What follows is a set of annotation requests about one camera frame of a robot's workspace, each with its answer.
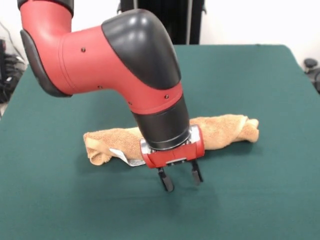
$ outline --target red gripper housing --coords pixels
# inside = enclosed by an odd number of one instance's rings
[[[141,154],[146,165],[151,169],[162,168],[203,157],[205,155],[205,144],[201,129],[198,126],[197,129],[199,139],[196,142],[186,143],[166,151],[154,151],[151,153],[144,153],[141,148]]]

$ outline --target table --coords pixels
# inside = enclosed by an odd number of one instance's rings
[[[191,165],[90,164],[85,132],[135,126],[116,92],[54,98],[28,68],[0,122],[0,233],[23,240],[318,240],[320,100],[282,45],[176,46],[190,117],[259,119]]]

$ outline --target rolled towel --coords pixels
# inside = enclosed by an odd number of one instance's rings
[[[222,149],[240,141],[255,143],[259,138],[259,121],[245,115],[200,116],[190,119],[190,124],[201,129],[206,151]],[[87,156],[96,166],[118,157],[110,149],[122,151],[128,160],[143,160],[140,152],[142,137],[138,127],[112,128],[83,135]]]

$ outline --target black joint cover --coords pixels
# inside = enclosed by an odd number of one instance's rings
[[[25,30],[21,30],[20,34],[31,70],[42,89],[53,97],[71,97],[71,95],[61,92],[49,79],[30,34]]]
[[[17,0],[18,9],[26,3],[28,0]],[[72,16],[74,16],[74,0],[38,0],[38,1],[47,1],[47,2],[54,2],[60,4],[67,8]]]
[[[174,46],[162,22],[150,11],[133,9],[102,24],[123,64],[151,88],[165,90],[181,80]]]

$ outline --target cable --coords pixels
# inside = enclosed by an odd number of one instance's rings
[[[15,44],[14,44],[14,41],[12,40],[11,38],[11,34],[10,34],[10,31],[3,25],[3,23],[0,21],[0,26],[7,32],[8,36],[9,36],[9,40],[14,48],[14,50],[16,51],[16,53],[20,56],[20,58],[23,59],[23,61],[26,61],[24,59],[24,57],[22,56],[22,54],[20,53],[20,51],[16,48]]]

